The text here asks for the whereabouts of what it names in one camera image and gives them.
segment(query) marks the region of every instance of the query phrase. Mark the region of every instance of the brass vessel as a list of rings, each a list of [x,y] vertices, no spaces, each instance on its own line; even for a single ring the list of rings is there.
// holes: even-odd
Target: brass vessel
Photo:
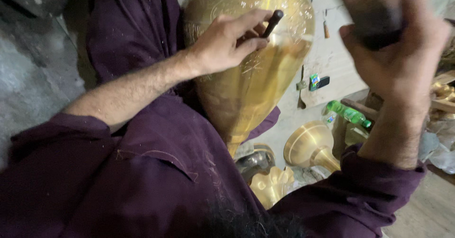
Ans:
[[[277,105],[310,50],[315,27],[311,2],[188,0],[184,15],[185,41],[189,46],[217,16],[238,17],[255,8],[284,12],[268,46],[250,54],[237,67],[195,79],[208,119],[232,156]]]
[[[330,172],[340,170],[332,155],[333,136],[323,121],[311,121],[300,126],[284,146],[284,159],[289,165],[311,167],[320,165]]]

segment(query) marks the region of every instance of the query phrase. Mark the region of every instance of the shirt sleeve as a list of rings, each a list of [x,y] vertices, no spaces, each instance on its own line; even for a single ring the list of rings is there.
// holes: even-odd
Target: shirt sleeve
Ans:
[[[316,237],[381,237],[425,176],[426,167],[405,171],[357,156],[361,145],[342,156],[341,171],[285,196],[270,214],[302,218]]]
[[[0,174],[0,230],[57,237],[115,149],[109,127],[60,113],[11,140],[12,163]]]
[[[109,126],[95,117],[58,113],[49,121],[11,138],[11,163],[15,164],[24,159],[43,143],[75,137],[87,140],[110,139],[111,133]]]

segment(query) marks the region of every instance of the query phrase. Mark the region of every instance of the green plastic bottle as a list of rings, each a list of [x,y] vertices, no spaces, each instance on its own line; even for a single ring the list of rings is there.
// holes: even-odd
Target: green plastic bottle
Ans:
[[[341,115],[344,119],[348,120],[351,123],[359,123],[365,128],[371,126],[371,122],[368,121],[362,113],[355,110],[354,108],[350,108],[341,104],[341,102],[330,101],[327,104],[327,109]]]

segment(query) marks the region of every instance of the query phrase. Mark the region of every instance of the purple kurta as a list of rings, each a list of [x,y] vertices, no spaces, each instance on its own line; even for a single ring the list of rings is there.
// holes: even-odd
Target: purple kurta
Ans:
[[[177,0],[95,0],[87,44],[101,80],[181,49],[179,18]],[[267,212],[213,126],[172,93],[119,136],[96,118],[60,113],[12,141],[14,163],[0,175],[2,237],[181,237],[217,202],[238,212],[299,215],[311,237],[376,237],[425,173],[362,159],[352,147],[342,171]]]

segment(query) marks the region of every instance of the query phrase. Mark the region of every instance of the right hand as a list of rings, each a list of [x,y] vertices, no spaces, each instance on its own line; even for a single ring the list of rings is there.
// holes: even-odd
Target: right hand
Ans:
[[[407,26],[400,42],[379,52],[365,48],[352,33],[340,28],[357,72],[372,91],[398,107],[428,111],[430,86],[451,26],[435,17],[427,0],[402,0]]]

